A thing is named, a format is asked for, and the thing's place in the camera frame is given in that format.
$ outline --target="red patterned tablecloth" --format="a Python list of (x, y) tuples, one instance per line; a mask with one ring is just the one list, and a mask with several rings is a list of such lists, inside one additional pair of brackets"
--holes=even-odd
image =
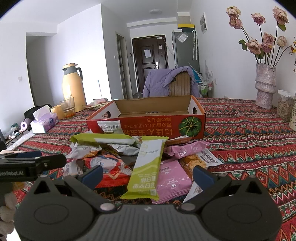
[[(207, 113), (205, 138), (211, 142), (210, 151), (223, 164), (209, 170), (227, 173), (242, 180), (256, 175), (268, 189), (282, 213), (283, 225), (276, 241), (296, 240), (296, 132), (276, 115), (276, 109), (266, 110), (251, 100), (199, 99)], [(86, 117), (94, 111), (79, 112), (72, 119), (61, 120), (46, 134), (38, 134), (18, 148), (21, 151), (40, 150), (44, 155), (68, 154), (69, 138), (87, 130)], [(61, 178), (61, 169), (51, 170), (51, 178)], [(18, 202), (24, 198), (32, 184), (17, 193)], [(100, 188), (96, 192), (113, 201), (125, 186)], [(172, 200), (179, 205), (183, 197)], [(132, 203), (150, 203), (149, 199), (136, 199)]]

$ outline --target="ceiling light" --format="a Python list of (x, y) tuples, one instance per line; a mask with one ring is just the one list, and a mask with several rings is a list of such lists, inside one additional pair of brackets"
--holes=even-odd
[(160, 11), (159, 9), (153, 9), (153, 10), (150, 10), (149, 13), (151, 13), (151, 14), (161, 14), (162, 11)]

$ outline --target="sticker on refrigerator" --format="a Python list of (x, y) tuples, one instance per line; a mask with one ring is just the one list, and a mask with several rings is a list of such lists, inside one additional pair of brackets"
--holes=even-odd
[(177, 36), (177, 38), (181, 43), (183, 43), (188, 38), (188, 34), (183, 32), (183, 33), (179, 34)]

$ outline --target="wooden chair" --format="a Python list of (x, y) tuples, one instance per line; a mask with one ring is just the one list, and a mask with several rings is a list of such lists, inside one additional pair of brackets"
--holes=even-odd
[(174, 95), (190, 95), (191, 94), (191, 78), (187, 71), (176, 75), (173, 81), (169, 84), (169, 96)]

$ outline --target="glass cup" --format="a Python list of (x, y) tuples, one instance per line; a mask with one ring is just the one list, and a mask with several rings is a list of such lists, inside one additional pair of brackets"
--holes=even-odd
[(66, 118), (70, 118), (75, 116), (75, 102), (74, 97), (69, 99), (64, 99), (59, 102), (61, 104), (61, 108), (65, 114)]

